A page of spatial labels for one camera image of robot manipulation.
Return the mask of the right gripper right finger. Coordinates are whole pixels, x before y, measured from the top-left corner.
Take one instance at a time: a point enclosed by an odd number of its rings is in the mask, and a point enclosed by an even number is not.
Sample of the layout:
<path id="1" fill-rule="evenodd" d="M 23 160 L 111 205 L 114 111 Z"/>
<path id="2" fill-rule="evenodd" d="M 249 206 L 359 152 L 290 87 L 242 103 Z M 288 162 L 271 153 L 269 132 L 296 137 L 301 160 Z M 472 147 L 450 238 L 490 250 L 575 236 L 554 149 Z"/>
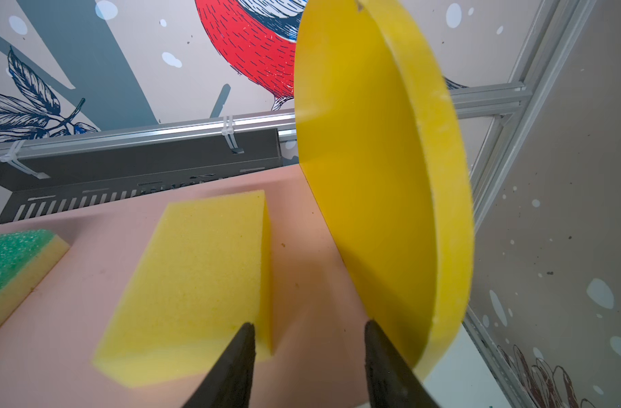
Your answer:
<path id="1" fill-rule="evenodd" d="M 366 323 L 364 338 L 371 407 L 439 407 L 376 321 Z"/>

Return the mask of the yellow shelf frame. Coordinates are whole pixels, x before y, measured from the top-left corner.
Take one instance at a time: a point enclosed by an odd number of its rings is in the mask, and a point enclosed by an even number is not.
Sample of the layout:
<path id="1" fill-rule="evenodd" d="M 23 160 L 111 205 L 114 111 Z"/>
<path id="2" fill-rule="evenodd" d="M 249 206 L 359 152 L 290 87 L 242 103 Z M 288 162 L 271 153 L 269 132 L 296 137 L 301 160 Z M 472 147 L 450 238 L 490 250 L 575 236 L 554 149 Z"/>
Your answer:
<path id="1" fill-rule="evenodd" d="M 458 334 L 475 252 L 441 68 L 397 1 L 310 1 L 294 94 L 300 166 L 366 312 L 425 378 Z"/>

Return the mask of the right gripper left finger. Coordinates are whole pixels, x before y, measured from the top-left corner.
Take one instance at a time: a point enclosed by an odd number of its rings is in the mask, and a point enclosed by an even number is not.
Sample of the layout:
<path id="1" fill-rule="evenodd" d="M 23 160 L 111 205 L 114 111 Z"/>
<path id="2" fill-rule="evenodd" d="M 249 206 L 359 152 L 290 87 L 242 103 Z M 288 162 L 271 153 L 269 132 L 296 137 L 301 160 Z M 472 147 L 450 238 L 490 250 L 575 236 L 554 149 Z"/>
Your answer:
<path id="1" fill-rule="evenodd" d="M 244 323 L 183 407 L 249 407 L 255 356 L 255 327 Z"/>

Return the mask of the pink upper shelf board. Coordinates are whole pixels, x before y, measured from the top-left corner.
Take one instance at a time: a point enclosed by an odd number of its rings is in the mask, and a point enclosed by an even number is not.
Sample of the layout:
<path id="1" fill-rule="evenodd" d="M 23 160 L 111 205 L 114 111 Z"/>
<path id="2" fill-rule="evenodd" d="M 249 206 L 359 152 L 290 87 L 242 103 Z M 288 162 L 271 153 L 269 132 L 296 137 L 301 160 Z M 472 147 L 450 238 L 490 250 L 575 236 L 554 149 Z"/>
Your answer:
<path id="1" fill-rule="evenodd" d="M 253 407 L 353 407 L 367 400 L 366 313 L 301 169 L 276 168 L 1 224 L 47 229 L 70 250 L 0 328 L 0 407 L 179 407 L 201 376 L 127 389 L 91 357 L 165 207 L 266 193 L 274 356 L 254 370 Z"/>

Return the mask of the green yellow sponge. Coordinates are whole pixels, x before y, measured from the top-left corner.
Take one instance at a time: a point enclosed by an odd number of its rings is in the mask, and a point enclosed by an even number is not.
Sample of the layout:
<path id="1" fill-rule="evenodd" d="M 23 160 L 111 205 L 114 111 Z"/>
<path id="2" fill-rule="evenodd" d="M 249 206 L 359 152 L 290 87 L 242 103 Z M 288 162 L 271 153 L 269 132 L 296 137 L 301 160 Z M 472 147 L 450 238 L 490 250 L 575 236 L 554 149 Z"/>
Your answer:
<path id="1" fill-rule="evenodd" d="M 46 229 L 0 234 L 0 328 L 69 249 Z"/>

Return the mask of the black vent panel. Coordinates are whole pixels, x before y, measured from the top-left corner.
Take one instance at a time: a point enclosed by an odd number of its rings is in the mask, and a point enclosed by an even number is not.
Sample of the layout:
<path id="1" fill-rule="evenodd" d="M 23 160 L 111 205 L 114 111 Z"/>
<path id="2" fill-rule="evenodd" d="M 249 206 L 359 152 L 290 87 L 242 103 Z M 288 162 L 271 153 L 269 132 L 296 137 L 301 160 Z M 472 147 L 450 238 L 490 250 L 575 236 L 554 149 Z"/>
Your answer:
<path id="1" fill-rule="evenodd" d="M 255 173 L 282 165 L 276 129 L 240 132 L 233 152 L 222 135 L 42 157 L 38 180 L 0 163 L 0 187 L 9 190 L 0 224 L 38 218 Z"/>

